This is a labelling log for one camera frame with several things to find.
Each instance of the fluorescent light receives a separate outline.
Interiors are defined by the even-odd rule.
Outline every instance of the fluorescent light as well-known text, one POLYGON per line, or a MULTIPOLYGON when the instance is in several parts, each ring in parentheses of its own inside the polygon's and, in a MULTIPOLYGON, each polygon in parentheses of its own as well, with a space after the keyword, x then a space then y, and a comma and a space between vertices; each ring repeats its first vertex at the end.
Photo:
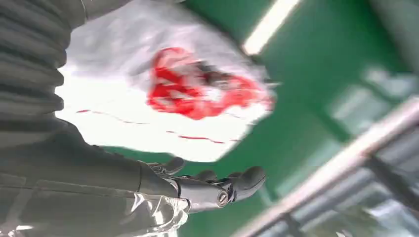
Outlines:
POLYGON ((30 229, 33 229, 33 228, 34 228, 33 226, 17 226, 16 230, 17 231, 24 231, 24 230, 30 230, 30 229))
POLYGON ((300 0, 277 0, 244 44, 247 54, 258 54, 300 0))

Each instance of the metal pipe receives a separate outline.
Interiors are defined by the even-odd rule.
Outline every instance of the metal pipe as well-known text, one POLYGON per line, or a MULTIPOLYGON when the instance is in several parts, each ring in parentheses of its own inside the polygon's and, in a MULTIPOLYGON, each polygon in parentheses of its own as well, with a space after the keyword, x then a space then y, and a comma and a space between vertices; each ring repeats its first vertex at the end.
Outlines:
POLYGON ((237 230, 232 237, 251 237, 289 213, 324 187, 362 165, 371 154, 419 122, 419 97, 413 96, 349 143, 299 187, 237 230))

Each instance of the green wall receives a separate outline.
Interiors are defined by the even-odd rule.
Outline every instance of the green wall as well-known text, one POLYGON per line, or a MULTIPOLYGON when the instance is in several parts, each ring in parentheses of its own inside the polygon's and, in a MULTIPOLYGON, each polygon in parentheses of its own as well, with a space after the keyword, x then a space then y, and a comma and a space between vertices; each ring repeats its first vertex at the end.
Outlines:
MULTIPOLYGON (((188 0, 186 5, 242 44, 273 2, 188 0)), ((212 168, 227 175, 262 165, 266 188, 223 210, 191 215, 181 237, 229 236, 418 88, 366 1, 302 0, 259 60, 282 83, 274 114, 224 159, 189 163, 184 173, 212 168)), ((109 149, 145 161, 167 159, 109 149)))

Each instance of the red stain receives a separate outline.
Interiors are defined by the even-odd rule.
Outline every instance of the red stain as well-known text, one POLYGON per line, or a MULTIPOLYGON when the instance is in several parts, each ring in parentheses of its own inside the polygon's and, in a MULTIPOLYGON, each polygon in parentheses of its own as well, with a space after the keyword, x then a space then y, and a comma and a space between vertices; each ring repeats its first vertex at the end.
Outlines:
POLYGON ((116 117, 116 116, 114 116, 114 115, 110 115, 110 114, 107 114, 107 113, 104 113, 104 112, 99 112, 99 111, 80 110, 80 111, 77 111, 77 112, 76 112, 76 114, 86 113, 86 112, 92 112, 92 113, 94 113, 94 114, 98 114, 98 115, 111 116, 111 117, 113 117, 114 119, 116 119, 116 120, 118 120, 118 121, 121 121, 121 122, 123 122, 123 123, 129 123, 129 124, 148 124, 147 122, 132 122, 132 121, 125 121, 125 120, 123 120, 123 119, 121 119, 121 118, 118 118, 118 117, 116 117))
MULTIPOLYGON (((117 119, 117 120, 119 120, 119 121, 121 121, 123 123, 130 123, 130 124, 148 124, 148 123, 145 123, 145 122, 125 121, 125 120, 122 120, 122 119, 120 119, 120 118, 118 118, 118 117, 116 117, 114 115, 110 115, 110 114, 107 114, 107 113, 104 113, 104 112, 99 112, 99 111, 80 110, 80 111, 77 111, 76 113, 77 114, 80 114, 80 113, 87 113, 87 112, 92 112, 94 114, 99 114, 99 115, 111 116, 111 117, 113 117, 113 118, 115 118, 115 119, 117 119)), ((175 133, 174 131, 166 131, 166 132, 167 133, 175 133)), ((179 135, 178 137, 179 138, 183 138, 183 139, 191 139, 191 140, 208 140, 208 141, 213 142, 213 143, 216 143, 216 144, 225 144, 225 142, 214 141, 214 140, 211 140, 210 138, 207 138, 207 137, 189 137, 189 136, 181 136, 181 135, 179 135)), ((240 142, 240 140, 231 140, 231 141, 232 142, 240 142)))
POLYGON ((208 140, 217 144, 224 144, 224 142, 217 142, 214 140, 211 140, 210 138, 206 138, 206 137, 188 137, 188 136, 179 136, 180 138, 185 138, 185 139, 192 139, 192 140, 208 140))
POLYGON ((80 111, 77 111, 76 113, 78 114, 78 113, 86 113, 86 112, 89 112, 90 110, 80 110, 80 111))

